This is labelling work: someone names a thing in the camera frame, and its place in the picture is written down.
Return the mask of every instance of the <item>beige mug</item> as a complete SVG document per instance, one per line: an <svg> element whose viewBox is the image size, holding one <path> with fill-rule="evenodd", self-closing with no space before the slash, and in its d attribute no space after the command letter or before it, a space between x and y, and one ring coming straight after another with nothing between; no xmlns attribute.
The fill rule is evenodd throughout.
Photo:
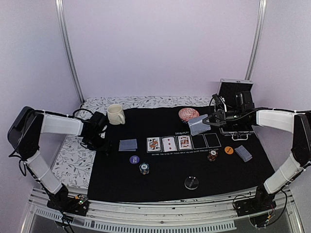
<svg viewBox="0 0 311 233"><path fill-rule="evenodd" d="M125 124L125 115L120 104L112 104L107 108L109 123L112 125Z"/></svg>

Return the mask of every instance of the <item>red and white bowl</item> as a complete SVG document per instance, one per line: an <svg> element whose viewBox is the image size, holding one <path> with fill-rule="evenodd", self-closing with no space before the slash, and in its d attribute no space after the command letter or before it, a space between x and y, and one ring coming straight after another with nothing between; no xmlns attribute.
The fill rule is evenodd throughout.
<svg viewBox="0 0 311 233"><path fill-rule="evenodd" d="M193 108L183 108L178 113L182 122L187 123L188 120L200 116L199 112Z"/></svg>

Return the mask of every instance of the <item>black table surface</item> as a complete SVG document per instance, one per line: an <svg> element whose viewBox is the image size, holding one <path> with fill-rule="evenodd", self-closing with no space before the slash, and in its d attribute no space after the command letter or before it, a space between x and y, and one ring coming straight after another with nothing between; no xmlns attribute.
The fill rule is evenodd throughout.
<svg viewBox="0 0 311 233"><path fill-rule="evenodd" d="M88 197L99 201L150 202L183 200L223 194L255 187L269 178L274 170L255 135L247 141L233 141L223 136L216 127L206 133L216 133L221 147L204 150L147 152L148 137L189 135L189 127L181 122L178 112L183 107L125 110L124 125L108 125L106 138L112 141L112 151L96 153L88 187ZM193 107L201 115L210 113L210 107ZM136 151L119 152L119 142L137 139ZM244 162L236 153L228 155L226 146L243 145L253 156ZM208 151L216 150L214 162L207 159ZM140 158L131 164L131 156ZM150 172L141 174L139 165L148 163ZM199 186L188 190L184 181L195 176Z"/></svg>

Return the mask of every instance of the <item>floral tablecloth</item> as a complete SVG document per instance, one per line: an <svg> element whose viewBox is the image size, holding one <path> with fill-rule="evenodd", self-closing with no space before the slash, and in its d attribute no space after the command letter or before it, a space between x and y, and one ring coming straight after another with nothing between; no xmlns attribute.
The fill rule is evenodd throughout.
<svg viewBox="0 0 311 233"><path fill-rule="evenodd" d="M203 107L209 104L210 97L108 97L89 98L82 108L106 113L109 105L118 103L124 109L129 108L159 108L176 106L198 106ZM87 119L91 114L80 111L78 117ZM88 188L92 167L95 158L95 151L90 151L80 145L81 138L67 136L65 142L57 155L52 168L56 177L65 185L75 188Z"/></svg>

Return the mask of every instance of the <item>orange button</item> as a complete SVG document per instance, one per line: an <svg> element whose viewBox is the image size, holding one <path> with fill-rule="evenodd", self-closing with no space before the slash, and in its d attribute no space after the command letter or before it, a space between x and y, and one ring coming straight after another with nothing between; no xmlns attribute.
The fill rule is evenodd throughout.
<svg viewBox="0 0 311 233"><path fill-rule="evenodd" d="M232 147L226 147L226 148L225 148L225 152L226 152L227 154L233 154L234 150L233 150Z"/></svg>

